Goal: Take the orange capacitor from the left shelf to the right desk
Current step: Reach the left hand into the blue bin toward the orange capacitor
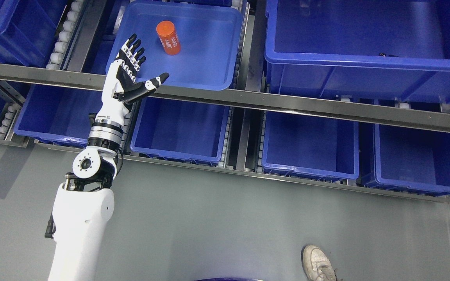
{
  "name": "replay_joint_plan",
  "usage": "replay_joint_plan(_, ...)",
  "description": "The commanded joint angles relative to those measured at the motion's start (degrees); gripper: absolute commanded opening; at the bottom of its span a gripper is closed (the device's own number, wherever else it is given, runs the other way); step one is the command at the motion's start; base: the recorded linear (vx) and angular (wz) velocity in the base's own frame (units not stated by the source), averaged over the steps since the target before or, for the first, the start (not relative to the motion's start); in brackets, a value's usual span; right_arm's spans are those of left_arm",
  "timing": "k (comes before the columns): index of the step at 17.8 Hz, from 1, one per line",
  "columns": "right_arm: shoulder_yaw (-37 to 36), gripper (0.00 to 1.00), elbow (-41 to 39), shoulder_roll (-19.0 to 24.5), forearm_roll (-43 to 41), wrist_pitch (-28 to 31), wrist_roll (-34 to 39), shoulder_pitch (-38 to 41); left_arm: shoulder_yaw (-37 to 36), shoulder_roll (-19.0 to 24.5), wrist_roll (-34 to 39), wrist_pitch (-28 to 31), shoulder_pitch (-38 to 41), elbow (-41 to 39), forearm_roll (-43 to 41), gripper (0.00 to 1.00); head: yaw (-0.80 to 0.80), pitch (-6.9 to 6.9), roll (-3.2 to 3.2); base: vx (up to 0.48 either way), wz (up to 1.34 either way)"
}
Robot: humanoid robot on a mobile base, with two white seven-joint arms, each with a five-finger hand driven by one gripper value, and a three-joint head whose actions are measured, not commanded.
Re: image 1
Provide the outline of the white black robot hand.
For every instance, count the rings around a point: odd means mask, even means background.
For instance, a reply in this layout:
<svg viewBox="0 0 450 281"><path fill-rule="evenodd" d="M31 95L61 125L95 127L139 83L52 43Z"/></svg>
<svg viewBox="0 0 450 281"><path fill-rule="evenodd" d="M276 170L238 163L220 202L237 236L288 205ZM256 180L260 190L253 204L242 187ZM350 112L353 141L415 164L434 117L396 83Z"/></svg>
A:
<svg viewBox="0 0 450 281"><path fill-rule="evenodd" d="M146 60L144 52L141 39L136 34L132 34L121 45L107 69L102 88L102 107L96 113L94 123L123 126L132 105L153 94L169 78L169 73L162 73L155 78L136 82L141 65Z"/></svg>

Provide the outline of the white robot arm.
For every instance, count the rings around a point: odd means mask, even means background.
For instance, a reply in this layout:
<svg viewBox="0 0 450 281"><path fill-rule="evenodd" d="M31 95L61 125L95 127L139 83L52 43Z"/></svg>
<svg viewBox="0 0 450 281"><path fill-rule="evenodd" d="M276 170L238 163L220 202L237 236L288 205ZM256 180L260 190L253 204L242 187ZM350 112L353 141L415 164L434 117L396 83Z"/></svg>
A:
<svg viewBox="0 0 450 281"><path fill-rule="evenodd" d="M114 213L111 185L123 126L95 118L87 146L74 158L72 172L58 187L48 236L56 242L48 279L92 281L108 221Z"/></svg>

